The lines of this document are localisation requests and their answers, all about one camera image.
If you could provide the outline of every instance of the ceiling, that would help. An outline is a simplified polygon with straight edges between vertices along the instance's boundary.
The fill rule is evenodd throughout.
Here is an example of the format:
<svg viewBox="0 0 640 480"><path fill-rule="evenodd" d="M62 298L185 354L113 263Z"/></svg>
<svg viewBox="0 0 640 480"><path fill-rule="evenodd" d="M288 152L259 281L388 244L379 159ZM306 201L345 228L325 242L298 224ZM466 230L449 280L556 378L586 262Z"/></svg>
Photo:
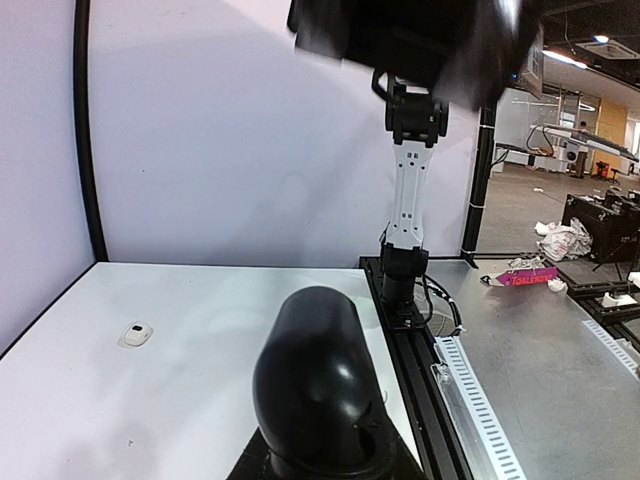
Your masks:
<svg viewBox="0 0 640 480"><path fill-rule="evenodd" d="M606 98L627 107L630 119L640 121L640 90L631 88L602 73L545 58L544 81L566 90L584 92L598 98Z"/></svg>
<svg viewBox="0 0 640 480"><path fill-rule="evenodd" d="M629 85L640 87L639 60L608 60L578 43L606 35L640 53L640 1L543 0L545 48L586 63Z"/></svg>

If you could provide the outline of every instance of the pink label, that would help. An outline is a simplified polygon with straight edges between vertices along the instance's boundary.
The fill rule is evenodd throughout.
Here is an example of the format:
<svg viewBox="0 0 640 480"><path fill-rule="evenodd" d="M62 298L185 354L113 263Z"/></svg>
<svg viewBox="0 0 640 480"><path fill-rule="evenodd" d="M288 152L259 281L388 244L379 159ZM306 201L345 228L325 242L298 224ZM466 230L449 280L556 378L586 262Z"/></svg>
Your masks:
<svg viewBox="0 0 640 480"><path fill-rule="evenodd" d="M497 277L497 280L505 287L520 287L547 283L557 277L558 269L556 267L546 267L537 270L510 270Z"/></svg>

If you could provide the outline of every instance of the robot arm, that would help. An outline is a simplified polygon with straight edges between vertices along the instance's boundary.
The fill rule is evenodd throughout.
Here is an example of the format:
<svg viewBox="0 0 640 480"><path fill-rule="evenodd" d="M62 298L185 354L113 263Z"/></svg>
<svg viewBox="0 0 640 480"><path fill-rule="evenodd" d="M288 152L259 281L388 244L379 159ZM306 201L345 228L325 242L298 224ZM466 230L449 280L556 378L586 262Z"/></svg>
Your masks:
<svg viewBox="0 0 640 480"><path fill-rule="evenodd" d="M373 67L373 91L386 102L396 187L382 237L382 299L398 328L412 327L405 319L427 268L422 189L433 148L447 132L447 102L477 110L497 101L538 34L540 14L540 0L292 1L288 27L296 46Z"/></svg>
<svg viewBox="0 0 640 480"><path fill-rule="evenodd" d="M622 145L618 145L606 138L593 135L584 130L576 130L574 128L563 127L562 125L544 125L543 128L548 135L559 138L562 143L566 145L565 156L569 162L574 162L578 158L580 147L610 153L636 163L640 161Z"/></svg>

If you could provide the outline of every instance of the white table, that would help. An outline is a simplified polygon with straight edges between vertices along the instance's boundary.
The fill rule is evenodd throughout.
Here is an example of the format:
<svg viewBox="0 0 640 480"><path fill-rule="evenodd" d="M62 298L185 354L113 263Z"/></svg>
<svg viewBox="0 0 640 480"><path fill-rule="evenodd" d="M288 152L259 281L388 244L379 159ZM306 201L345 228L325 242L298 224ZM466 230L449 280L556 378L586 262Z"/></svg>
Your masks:
<svg viewBox="0 0 640 480"><path fill-rule="evenodd" d="M0 361L0 478L226 478L257 427L258 354L282 302L311 285L355 302L417 458L363 271L97 264ZM134 321L154 334L123 348Z"/></svg>

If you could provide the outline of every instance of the small white device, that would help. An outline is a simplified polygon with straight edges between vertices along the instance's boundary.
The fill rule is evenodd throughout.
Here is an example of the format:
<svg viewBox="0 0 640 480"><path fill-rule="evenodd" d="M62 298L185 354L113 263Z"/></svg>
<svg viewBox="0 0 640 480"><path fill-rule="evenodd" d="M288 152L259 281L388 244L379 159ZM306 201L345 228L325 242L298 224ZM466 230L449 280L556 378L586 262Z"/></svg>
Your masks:
<svg viewBox="0 0 640 480"><path fill-rule="evenodd" d="M149 340L152 334L153 328L151 328L149 324L134 322L124 331L121 338L122 346L132 348L139 347Z"/></svg>

